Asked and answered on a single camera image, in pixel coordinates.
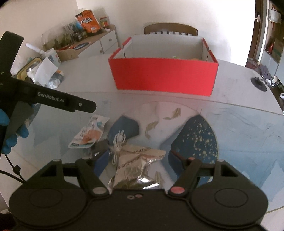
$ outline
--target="cabinet drawer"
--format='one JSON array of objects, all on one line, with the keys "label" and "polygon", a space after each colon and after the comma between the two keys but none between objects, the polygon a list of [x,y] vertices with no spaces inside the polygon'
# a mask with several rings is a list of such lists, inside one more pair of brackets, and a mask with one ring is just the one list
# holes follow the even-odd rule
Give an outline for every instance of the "cabinet drawer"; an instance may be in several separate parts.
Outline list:
[{"label": "cabinet drawer", "polygon": [[91,57],[91,56],[100,55],[100,54],[103,54],[103,50],[101,47],[101,43],[98,40],[92,45],[90,45],[89,47],[87,47],[85,50],[83,50],[79,54],[79,58],[86,58],[86,57]]},{"label": "cabinet drawer", "polygon": [[112,45],[117,42],[115,31],[108,33],[107,35],[101,38],[101,44],[104,52],[106,52]]},{"label": "cabinet drawer", "polygon": [[114,45],[112,45],[112,46],[105,52],[105,54],[112,54],[112,53],[114,53],[117,49],[118,49],[118,44],[117,44],[117,42],[116,42]]}]

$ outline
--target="door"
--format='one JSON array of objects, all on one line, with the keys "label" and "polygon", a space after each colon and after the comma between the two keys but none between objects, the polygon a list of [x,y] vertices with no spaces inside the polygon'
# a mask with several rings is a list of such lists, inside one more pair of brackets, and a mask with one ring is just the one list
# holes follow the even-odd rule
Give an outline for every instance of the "door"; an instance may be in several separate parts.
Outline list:
[{"label": "door", "polygon": [[255,1],[255,16],[254,16],[254,27],[252,34],[252,41],[250,45],[249,58],[255,59],[259,41],[260,41],[260,33],[262,26],[262,12],[263,12],[263,0]]}]

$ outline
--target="white paper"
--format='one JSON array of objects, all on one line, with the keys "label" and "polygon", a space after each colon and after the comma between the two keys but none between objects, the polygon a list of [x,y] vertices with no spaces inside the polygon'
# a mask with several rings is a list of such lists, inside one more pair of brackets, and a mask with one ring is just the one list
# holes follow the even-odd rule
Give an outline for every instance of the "white paper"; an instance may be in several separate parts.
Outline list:
[{"label": "white paper", "polygon": [[45,86],[57,69],[57,66],[55,66],[48,58],[45,58],[36,72],[35,80],[39,82],[41,86]]}]

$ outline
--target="black cable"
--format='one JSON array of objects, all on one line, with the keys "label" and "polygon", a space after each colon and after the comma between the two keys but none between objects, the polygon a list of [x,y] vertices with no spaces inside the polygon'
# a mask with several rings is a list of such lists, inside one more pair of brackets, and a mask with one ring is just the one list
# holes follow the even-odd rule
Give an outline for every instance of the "black cable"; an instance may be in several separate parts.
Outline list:
[{"label": "black cable", "polygon": [[6,175],[6,176],[9,176],[9,177],[11,177],[11,178],[13,178],[13,179],[15,179],[15,180],[21,182],[22,184],[24,183],[24,181],[22,181],[22,180],[19,179],[18,177],[14,176],[14,175],[12,175],[12,174],[10,174],[10,173],[8,173],[8,172],[5,172],[5,171],[0,170],[0,173],[1,173],[1,174],[4,174],[4,175]]},{"label": "black cable", "polygon": [[7,155],[4,155],[4,156],[6,157],[7,161],[8,161],[9,164],[11,165],[11,167],[13,168],[13,172],[14,172],[16,175],[18,175],[18,176],[22,179],[23,182],[26,182],[25,179],[21,176],[21,173],[20,173],[20,169],[21,169],[21,168],[20,168],[18,165],[16,165],[16,166],[14,167],[14,165],[11,163],[10,159],[8,158],[8,156],[7,156]]}]

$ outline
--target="red dot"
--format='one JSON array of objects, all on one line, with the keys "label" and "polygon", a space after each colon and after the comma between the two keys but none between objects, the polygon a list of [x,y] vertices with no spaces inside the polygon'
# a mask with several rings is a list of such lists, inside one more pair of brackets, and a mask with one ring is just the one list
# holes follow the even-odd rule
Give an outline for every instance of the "red dot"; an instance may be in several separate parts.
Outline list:
[{"label": "red dot", "polygon": [[171,192],[174,194],[182,194],[185,192],[185,189],[183,187],[172,187]]}]

